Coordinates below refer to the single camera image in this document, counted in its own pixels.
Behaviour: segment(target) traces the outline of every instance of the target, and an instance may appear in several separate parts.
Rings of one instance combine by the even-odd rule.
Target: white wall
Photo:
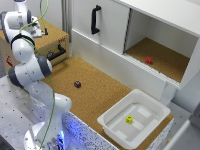
[[[0,13],[2,11],[13,11],[13,2],[13,0],[0,0]],[[27,6],[33,16],[40,16],[40,0],[27,0]],[[46,0],[43,0],[43,11],[45,8]],[[44,19],[62,29],[61,0],[49,0],[49,9]]]
[[[200,71],[180,91],[177,91],[173,102],[192,112],[200,102]]]

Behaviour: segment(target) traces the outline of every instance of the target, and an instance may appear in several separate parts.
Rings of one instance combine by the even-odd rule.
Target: dark red object
[[[81,87],[81,82],[79,82],[79,81],[74,82],[74,86],[76,88],[80,88]]]
[[[151,64],[151,60],[152,60],[152,57],[147,57],[145,63],[146,64]]]

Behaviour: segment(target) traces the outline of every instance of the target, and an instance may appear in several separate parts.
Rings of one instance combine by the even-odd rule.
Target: cork countertop
[[[97,118],[132,90],[75,55],[53,68],[52,79],[55,92],[71,98],[70,111],[123,150],[105,134]],[[49,78],[43,81],[50,85]],[[75,81],[81,82],[81,88],[74,86]],[[172,119],[170,114],[136,150],[147,149]]]
[[[40,23],[42,31],[44,32],[44,25],[42,23],[42,20],[40,20],[39,23]],[[62,39],[63,37],[65,37],[65,36],[69,36],[66,32],[60,30],[59,28],[50,24],[49,22],[45,21],[45,24],[47,26],[49,35],[48,36],[42,36],[42,38],[37,38],[35,40],[35,44],[36,44],[36,47],[38,49],[40,49],[44,46],[47,46],[50,43],[56,42],[59,39]],[[2,30],[0,31],[0,37],[5,40],[5,36],[4,36]]]

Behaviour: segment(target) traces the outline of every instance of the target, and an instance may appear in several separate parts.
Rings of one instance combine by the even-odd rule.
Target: open cabinet compartment
[[[197,42],[197,36],[131,9],[124,55],[180,86]],[[152,57],[151,64],[146,57]]]

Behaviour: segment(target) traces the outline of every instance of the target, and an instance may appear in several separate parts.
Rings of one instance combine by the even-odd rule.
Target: cabinet shelf
[[[144,38],[125,53],[143,63],[147,56],[152,57],[152,63],[147,65],[178,82],[181,82],[190,60],[149,38]]]

